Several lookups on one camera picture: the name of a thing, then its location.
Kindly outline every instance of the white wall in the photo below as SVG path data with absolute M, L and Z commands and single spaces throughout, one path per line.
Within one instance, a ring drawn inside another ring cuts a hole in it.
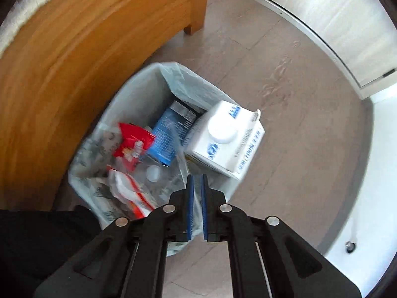
M 372 96 L 374 128 L 367 170 L 350 217 L 325 257 L 365 297 L 397 251 L 397 85 Z M 345 243 L 357 244 L 352 254 Z

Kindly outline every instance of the trash bag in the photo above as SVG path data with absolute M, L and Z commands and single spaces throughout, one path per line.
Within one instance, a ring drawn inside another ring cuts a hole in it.
M 70 185 L 96 214 L 102 228 L 125 216 L 106 180 L 107 165 L 122 140 L 118 123 L 153 126 L 175 97 L 198 112 L 209 110 L 220 100 L 237 104 L 219 88 L 176 62 L 153 63 L 133 75 L 110 102 L 92 134 L 83 141 L 68 172 Z M 188 166 L 192 174 L 207 173 L 209 186 L 223 192 L 227 201 L 238 187 L 239 181 L 208 167 L 189 161 Z M 195 185 L 192 237 L 202 232 L 200 201 L 200 187 Z M 175 254 L 185 245 L 170 243 L 167 255 Z

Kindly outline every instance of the wooden bed frame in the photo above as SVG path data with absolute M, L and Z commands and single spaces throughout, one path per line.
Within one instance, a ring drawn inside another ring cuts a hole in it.
M 52 207 L 95 118 L 207 0 L 51 0 L 0 59 L 0 208 Z

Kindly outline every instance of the barcode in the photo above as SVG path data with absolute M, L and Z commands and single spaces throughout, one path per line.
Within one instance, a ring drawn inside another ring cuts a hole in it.
M 174 103 L 171 104 L 170 108 L 176 113 L 178 113 L 180 116 L 183 116 L 186 120 L 188 120 L 191 123 L 193 123 L 194 120 L 196 119 L 196 114 L 194 114 L 189 109 L 185 108 L 182 104 L 180 104 L 177 101 L 174 101 Z

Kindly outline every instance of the red plastic packaging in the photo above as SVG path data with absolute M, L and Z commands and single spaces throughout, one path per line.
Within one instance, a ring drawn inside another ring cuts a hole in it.
M 149 131 L 137 125 L 119 123 L 123 142 L 113 153 L 114 157 L 122 157 L 127 171 L 134 171 L 139 157 L 146 153 L 156 138 Z

